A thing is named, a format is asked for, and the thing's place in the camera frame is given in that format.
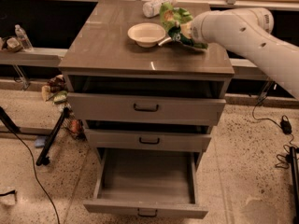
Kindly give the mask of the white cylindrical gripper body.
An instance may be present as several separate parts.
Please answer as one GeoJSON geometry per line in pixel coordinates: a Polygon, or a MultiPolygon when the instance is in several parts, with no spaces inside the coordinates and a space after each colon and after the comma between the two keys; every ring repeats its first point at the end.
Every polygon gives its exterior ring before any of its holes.
{"type": "Polygon", "coordinates": [[[219,11],[199,14],[191,21],[191,37],[196,43],[221,42],[222,25],[219,11]]]}

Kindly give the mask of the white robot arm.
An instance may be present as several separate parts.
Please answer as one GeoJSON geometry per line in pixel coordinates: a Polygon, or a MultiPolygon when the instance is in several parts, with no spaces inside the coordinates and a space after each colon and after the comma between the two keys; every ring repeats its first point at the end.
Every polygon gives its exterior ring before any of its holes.
{"type": "Polygon", "coordinates": [[[254,63],[299,99],[299,48],[271,35],[273,16],[262,7],[201,13],[191,21],[195,43],[217,43],[254,63]]]}

